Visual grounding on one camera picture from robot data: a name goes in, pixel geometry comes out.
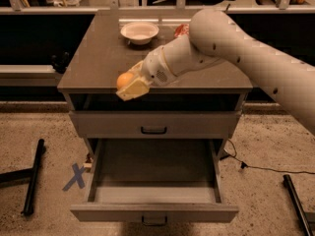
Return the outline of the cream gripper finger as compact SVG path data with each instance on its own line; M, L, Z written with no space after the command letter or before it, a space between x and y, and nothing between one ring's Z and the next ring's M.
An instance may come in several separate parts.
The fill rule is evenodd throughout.
M116 94L122 100L127 101L130 99L140 97L148 93L149 90L150 87L142 78L133 77L129 84L123 87L122 89L118 89Z
M127 71L127 74L128 74L129 76L131 76L131 77L134 77L134 76L141 77L141 76L142 76L142 73L141 73L142 66L143 66L143 62L142 62L142 61L139 61L137 64L135 64L133 67L131 67L131 68Z

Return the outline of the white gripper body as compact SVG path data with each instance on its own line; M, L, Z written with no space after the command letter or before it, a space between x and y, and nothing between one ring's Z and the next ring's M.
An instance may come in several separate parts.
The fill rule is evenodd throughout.
M141 74L155 86L163 87L175 81L176 76L166 64L163 46L159 46L146 56Z

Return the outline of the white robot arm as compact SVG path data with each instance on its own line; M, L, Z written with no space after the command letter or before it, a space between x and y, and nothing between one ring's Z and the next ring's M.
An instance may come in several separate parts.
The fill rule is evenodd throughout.
M138 98L152 86L166 86L219 60L235 65L315 134L315 68L251 37L226 13L212 9L196 13L186 34L130 68L131 78L117 85L117 95L123 100Z

